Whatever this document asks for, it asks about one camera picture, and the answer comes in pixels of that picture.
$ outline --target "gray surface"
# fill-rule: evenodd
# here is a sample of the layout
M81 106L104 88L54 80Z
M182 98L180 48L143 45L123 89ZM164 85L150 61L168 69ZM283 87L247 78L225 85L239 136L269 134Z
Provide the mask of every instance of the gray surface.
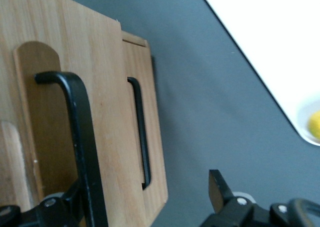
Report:
M319 147L296 134L204 0L75 1L151 46L169 190L153 227L200 225L213 211L209 169L264 208L320 203Z

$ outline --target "wooden panel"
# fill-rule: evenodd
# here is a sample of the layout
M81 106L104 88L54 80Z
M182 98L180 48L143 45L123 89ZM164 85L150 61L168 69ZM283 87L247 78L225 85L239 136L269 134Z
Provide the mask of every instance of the wooden panel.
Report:
M0 206L19 205L22 210L30 209L19 133L7 121L0 121L0 156Z
M143 199L146 211L146 223L147 226L150 226L168 199L151 53L148 47L126 41L123 41L123 50L126 74L128 77L136 78L141 87L151 168L151 183L143 191Z
M78 178L65 97L57 84L36 84L34 75L61 71L57 52L30 41L14 51L23 115L31 123L44 196L65 192Z
M74 72L86 86L109 226L145 226L120 24L71 0L0 3L0 120L20 133L32 204L41 198L42 184L12 53L25 42L39 41L58 53L62 71Z

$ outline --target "yellow object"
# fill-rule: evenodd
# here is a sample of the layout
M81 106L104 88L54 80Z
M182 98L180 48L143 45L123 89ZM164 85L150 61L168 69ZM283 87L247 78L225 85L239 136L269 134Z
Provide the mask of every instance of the yellow object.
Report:
M310 116L308 129L314 137L320 140L320 110Z

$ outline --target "wood grain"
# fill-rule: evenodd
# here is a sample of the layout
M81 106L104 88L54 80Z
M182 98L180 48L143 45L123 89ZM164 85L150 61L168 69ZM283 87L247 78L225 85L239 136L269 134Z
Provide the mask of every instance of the wood grain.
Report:
M39 41L57 52L62 71L77 74L86 86L109 226L145 226L120 24L71 0L0 3L0 120L10 121L20 134L31 205L41 199L43 185L12 53Z
M146 137L151 168L151 184L143 191L146 224L150 226L168 199L168 189L158 117L151 53L145 46L123 41L126 74L136 78L141 87Z
M7 121L0 121L0 156L0 206L19 205L22 210L30 209L19 133Z
M57 52L47 44L30 41L14 53L23 115L31 123L44 196L65 192L78 178L65 97L57 84L39 86L34 75L61 71Z

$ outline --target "black metal handle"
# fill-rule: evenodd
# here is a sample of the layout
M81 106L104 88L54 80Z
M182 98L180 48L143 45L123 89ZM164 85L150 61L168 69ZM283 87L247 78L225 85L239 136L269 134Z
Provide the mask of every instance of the black metal handle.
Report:
M150 170L147 134L146 134L146 126L145 126L144 106L142 102L141 88L138 80L134 77L128 77L127 80L132 85L133 93L134 93L135 111L136 111L136 118L138 123L142 164L143 164L143 172L144 172L144 183L142 183L142 189L144 190L150 185L150 182L151 182L151 170Z
M320 205L306 199L293 199L288 204L288 217L292 227L314 227L308 214L320 217Z
M107 227L106 206L86 87L76 74L70 72L43 72L36 74L34 79L38 84L59 84L63 90L86 226Z

